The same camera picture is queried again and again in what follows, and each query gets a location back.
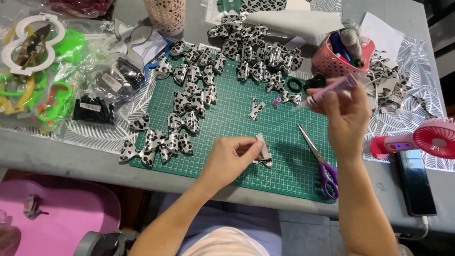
hand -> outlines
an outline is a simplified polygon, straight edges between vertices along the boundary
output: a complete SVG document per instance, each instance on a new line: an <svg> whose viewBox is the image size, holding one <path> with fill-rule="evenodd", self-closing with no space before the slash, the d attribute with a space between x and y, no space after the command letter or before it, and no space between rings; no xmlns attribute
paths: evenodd
<svg viewBox="0 0 455 256"><path fill-rule="evenodd" d="M337 79L328 79L327 82L331 84ZM308 95L313 95L318 90L321 89L308 89ZM364 135L371 117L362 84L351 90L351 96L327 92L323 102L318 106L311 106L310 109L326 115L329 119L327 135L338 161L361 158Z"/></svg>
<svg viewBox="0 0 455 256"><path fill-rule="evenodd" d="M253 137L216 138L198 182L215 194L233 182L253 160L262 158L263 141Z"/></svg>

gray table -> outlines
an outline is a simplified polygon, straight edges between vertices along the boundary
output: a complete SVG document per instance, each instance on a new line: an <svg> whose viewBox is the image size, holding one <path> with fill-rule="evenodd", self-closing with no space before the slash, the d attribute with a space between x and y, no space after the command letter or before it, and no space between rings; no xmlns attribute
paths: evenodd
<svg viewBox="0 0 455 256"><path fill-rule="evenodd" d="M441 95L423 5L411 0L343 0L344 17L354 22L360 23L367 11L406 35L427 42L433 77ZM187 0L186 14L186 27L183 33L185 40L191 43L209 44L206 32L212 26L202 21L204 9L199 5L199 0ZM147 13L142 0L117 1L114 18L133 25L139 19L146 17ZM310 61L307 60L303 69L309 72L310 67ZM175 193L184 192L194 181L188 177L119 164L118 156L115 154L59 143L43 137L0 130L0 142L0 164L10 168ZM397 184L398 177L393 166L377 162L365 161L364 163L379 202L391 224L397 227L422 227L420 219L407 215L403 194ZM438 216L429 217L430 230L455 233L453 214L455 199L450 190L455 183L455 175L434 170L427 172L438 210ZM338 216L338 203L323 204L233 186L219 191L214 199L298 210L329 217Z"/></svg>

purple pants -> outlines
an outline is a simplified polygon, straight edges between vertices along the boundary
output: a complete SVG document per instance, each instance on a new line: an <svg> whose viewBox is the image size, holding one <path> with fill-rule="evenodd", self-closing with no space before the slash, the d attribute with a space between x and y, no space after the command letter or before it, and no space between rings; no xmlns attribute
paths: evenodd
<svg viewBox="0 0 455 256"><path fill-rule="evenodd" d="M158 214L179 197L179 194L166 194ZM241 230L264 246L270 256L281 256L278 210L211 200L194 217L177 255L180 256L203 236L225 226Z"/></svg>

striped shirt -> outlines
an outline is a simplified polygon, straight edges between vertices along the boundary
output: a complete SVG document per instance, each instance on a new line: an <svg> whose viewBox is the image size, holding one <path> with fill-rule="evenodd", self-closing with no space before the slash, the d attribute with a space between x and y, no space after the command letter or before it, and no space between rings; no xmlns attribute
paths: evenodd
<svg viewBox="0 0 455 256"><path fill-rule="evenodd" d="M232 227L216 229L182 256L270 256L265 248L247 234Z"/></svg>

charging cable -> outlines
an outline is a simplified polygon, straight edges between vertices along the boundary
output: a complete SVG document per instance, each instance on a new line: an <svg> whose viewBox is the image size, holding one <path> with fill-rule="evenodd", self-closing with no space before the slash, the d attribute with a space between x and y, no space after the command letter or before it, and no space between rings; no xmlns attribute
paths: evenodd
<svg viewBox="0 0 455 256"><path fill-rule="evenodd" d="M401 236L398 236L398 239L405 239L405 240L420 240L420 239L424 239L426 237L426 235L428 234L428 217L427 216L422 216L422 222L425 225L425 233L421 237L415 238L415 237L401 237Z"/></svg>

